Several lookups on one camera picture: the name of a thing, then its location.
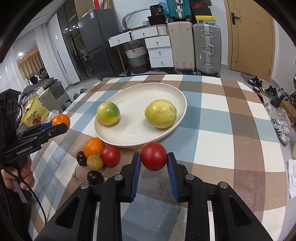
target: drawer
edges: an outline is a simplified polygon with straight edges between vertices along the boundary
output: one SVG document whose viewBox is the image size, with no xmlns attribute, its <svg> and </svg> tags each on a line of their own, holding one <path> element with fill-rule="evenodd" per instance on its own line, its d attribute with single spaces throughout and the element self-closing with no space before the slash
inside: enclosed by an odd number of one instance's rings
<svg viewBox="0 0 296 241">
<path fill-rule="evenodd" d="M 172 57 L 172 49 L 171 47 L 160 47 L 148 49 L 150 58 L 159 58 L 159 57 Z"/>
<path fill-rule="evenodd" d="M 150 58 L 152 68 L 174 67 L 173 57 Z"/>
<path fill-rule="evenodd" d="M 142 38 L 147 38 L 151 36 L 157 36 L 157 27 L 150 27 L 150 28 L 142 28 L 142 29 L 137 29 L 131 32 L 131 38 L 132 40 L 135 39 L 142 39 Z"/>
<path fill-rule="evenodd" d="M 130 32 L 126 32 L 126 33 L 114 36 L 108 40 L 109 40 L 110 47 L 129 42 L 131 41 Z"/>
<path fill-rule="evenodd" d="M 169 47 L 170 36 L 159 36 L 145 39 L 147 49 L 158 47 Z"/>
</svg>

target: laundry basket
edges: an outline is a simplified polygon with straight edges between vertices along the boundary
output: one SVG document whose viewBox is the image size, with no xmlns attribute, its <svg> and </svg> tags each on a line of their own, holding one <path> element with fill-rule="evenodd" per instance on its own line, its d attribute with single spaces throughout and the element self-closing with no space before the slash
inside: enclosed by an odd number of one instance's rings
<svg viewBox="0 0 296 241">
<path fill-rule="evenodd" d="M 150 70 L 148 50 L 145 46 L 140 46 L 126 51 L 128 62 L 134 74 L 142 74 Z"/>
</svg>

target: checkered tablecloth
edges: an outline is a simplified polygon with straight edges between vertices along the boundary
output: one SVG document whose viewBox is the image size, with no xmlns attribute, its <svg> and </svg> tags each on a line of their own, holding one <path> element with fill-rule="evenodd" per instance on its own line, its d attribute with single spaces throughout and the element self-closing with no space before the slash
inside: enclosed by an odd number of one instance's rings
<svg viewBox="0 0 296 241">
<path fill-rule="evenodd" d="M 274 240 L 283 225 L 286 175 L 280 144 L 257 95 L 244 84 L 226 79 L 191 75 L 142 75 L 104 80 L 89 88 L 68 107 L 69 131 L 50 139 L 32 156 L 39 197 L 48 219 L 83 182 L 87 167 L 78 167 L 76 154 L 94 137 L 97 107 L 127 87 L 161 82 L 180 89 L 188 103 L 184 119 L 159 142 L 174 152 L 177 162 L 203 181 L 226 181 L 255 213 Z M 121 161 L 101 170 L 105 178 L 130 163 L 134 149 L 121 149 Z M 166 168 L 152 172 L 142 166 L 137 196 L 122 204 L 123 240 L 184 240 L 187 206 L 174 201 Z M 211 240 L 213 213 L 209 203 Z M 30 234 L 43 228 L 43 216 L 33 206 Z"/>
</svg>

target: door lock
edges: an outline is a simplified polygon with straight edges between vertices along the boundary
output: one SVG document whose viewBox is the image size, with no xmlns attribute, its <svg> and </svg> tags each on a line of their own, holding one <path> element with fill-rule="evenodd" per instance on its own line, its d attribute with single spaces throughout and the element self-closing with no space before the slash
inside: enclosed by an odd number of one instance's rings
<svg viewBox="0 0 296 241">
<path fill-rule="evenodd" d="M 236 23 L 235 23 L 235 19 L 238 19 L 238 20 L 239 20 L 240 18 L 239 18 L 239 17 L 236 17 L 236 16 L 234 15 L 234 13 L 232 12 L 232 13 L 231 13 L 231 19 L 232 19 L 232 24 L 235 25 L 235 24 L 236 24 Z"/>
</svg>

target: orange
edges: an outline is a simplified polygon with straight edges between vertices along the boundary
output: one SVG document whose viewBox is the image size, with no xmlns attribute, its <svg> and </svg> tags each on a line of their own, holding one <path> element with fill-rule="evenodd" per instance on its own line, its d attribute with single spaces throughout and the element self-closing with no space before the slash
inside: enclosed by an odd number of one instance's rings
<svg viewBox="0 0 296 241">
<path fill-rule="evenodd" d="M 52 125 L 53 126 L 56 126 L 56 125 L 58 125 L 60 123 L 65 123 L 67 125 L 67 127 L 68 127 L 67 130 L 69 130 L 69 128 L 70 128 L 70 118 L 69 118 L 69 116 L 67 116 L 65 114 L 60 114 L 60 115 L 57 115 L 57 116 L 55 116 L 53 118 L 53 120 L 52 120 Z"/>
<path fill-rule="evenodd" d="M 88 158 L 91 155 L 101 154 L 104 147 L 105 144 L 100 138 L 93 137 L 87 141 L 83 148 L 83 152 L 85 157 Z"/>
</svg>

